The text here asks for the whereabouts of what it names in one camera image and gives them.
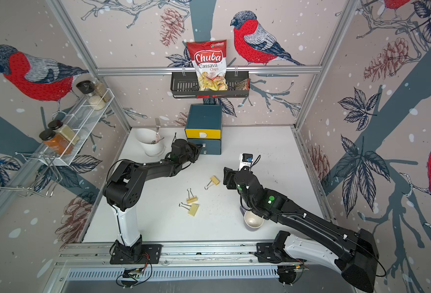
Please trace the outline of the yellow top drawer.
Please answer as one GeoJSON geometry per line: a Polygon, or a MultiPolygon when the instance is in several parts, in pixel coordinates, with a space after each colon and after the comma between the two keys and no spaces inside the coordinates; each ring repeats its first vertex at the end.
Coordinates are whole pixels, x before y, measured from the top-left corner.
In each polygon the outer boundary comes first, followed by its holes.
{"type": "Polygon", "coordinates": [[[189,139],[221,139],[221,129],[185,129],[186,137],[189,139]]]}

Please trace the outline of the yellow binder clip small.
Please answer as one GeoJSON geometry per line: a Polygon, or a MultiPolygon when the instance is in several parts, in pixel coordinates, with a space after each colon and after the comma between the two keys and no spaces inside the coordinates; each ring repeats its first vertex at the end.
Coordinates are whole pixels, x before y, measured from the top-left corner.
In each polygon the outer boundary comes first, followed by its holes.
{"type": "Polygon", "coordinates": [[[192,205],[193,203],[195,203],[195,202],[197,202],[198,201],[198,197],[197,196],[195,196],[193,193],[192,193],[192,189],[191,188],[188,188],[187,189],[187,199],[186,199],[186,203],[188,204],[188,205],[192,205]]]}

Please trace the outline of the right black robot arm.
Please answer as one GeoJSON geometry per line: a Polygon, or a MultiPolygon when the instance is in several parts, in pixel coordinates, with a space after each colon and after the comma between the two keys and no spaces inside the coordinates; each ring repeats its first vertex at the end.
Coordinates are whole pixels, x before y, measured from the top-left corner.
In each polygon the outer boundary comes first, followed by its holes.
{"type": "Polygon", "coordinates": [[[372,233],[354,232],[310,213],[287,196],[264,188],[247,166],[241,170],[225,167],[224,185],[236,190],[256,216],[293,228],[323,245],[336,256],[332,267],[346,282],[366,293],[374,292],[379,251],[372,233]]]}

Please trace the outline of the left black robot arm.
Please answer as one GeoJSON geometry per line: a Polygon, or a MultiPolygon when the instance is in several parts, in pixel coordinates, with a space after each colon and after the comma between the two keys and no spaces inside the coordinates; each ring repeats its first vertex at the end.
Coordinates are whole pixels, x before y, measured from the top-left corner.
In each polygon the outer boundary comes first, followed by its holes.
{"type": "Polygon", "coordinates": [[[120,161],[103,189],[103,196],[117,218],[119,236],[115,247],[118,252],[133,261],[137,261],[144,253],[134,206],[141,197],[146,181],[176,176],[186,163],[198,160],[202,148],[201,144],[177,139],[172,143],[171,152],[158,162],[120,161]]]}

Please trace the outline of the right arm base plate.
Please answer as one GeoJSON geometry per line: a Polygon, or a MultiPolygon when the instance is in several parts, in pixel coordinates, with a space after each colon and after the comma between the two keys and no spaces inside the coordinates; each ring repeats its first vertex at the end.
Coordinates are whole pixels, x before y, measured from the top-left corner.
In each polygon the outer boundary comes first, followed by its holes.
{"type": "Polygon", "coordinates": [[[282,262],[305,262],[305,260],[290,257],[284,250],[275,248],[273,243],[268,242],[257,243],[257,250],[253,254],[257,257],[259,262],[269,262],[272,264],[280,264],[282,262]]]}

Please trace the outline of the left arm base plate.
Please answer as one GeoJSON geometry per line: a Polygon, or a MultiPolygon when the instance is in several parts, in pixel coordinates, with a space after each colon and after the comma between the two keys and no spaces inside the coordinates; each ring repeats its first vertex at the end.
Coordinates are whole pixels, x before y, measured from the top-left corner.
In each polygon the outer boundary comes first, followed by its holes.
{"type": "Polygon", "coordinates": [[[132,247],[126,247],[116,241],[111,251],[110,264],[158,264],[161,250],[161,244],[135,244],[132,247]]]}

